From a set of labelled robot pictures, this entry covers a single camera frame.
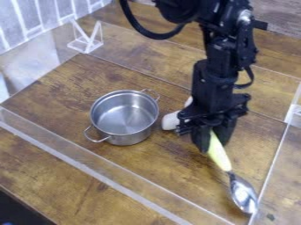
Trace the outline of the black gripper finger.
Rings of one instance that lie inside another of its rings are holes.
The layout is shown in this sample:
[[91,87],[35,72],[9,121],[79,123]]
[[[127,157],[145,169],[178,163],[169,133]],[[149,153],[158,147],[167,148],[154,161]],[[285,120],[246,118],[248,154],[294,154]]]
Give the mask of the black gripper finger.
[[225,118],[222,120],[222,123],[213,128],[222,145],[226,145],[229,143],[230,137],[237,126],[237,121],[237,118]]
[[190,139],[198,147],[201,153],[209,152],[210,130],[211,128],[209,126],[197,126],[193,128],[190,133]]

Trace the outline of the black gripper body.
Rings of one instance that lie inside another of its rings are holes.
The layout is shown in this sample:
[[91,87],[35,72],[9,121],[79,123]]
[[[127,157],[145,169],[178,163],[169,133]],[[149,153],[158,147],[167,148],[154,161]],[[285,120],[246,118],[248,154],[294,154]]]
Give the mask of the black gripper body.
[[207,60],[194,64],[191,77],[191,103],[179,111],[177,133],[190,134],[197,126],[213,130],[225,118],[240,118],[248,113],[249,94],[236,94],[252,83],[237,84],[238,71],[210,67]]

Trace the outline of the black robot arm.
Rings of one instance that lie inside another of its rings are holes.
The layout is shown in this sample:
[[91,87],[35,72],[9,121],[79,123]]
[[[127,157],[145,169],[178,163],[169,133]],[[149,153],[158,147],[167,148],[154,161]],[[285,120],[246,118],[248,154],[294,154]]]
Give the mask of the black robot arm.
[[268,24],[257,21],[249,0],[155,0],[162,16],[175,24],[197,22],[203,33],[206,58],[194,64],[191,103],[178,113],[179,134],[190,134],[199,151],[209,151],[214,137],[228,143],[238,117],[248,113],[250,95],[234,92],[238,72],[253,76],[258,49],[253,30]]

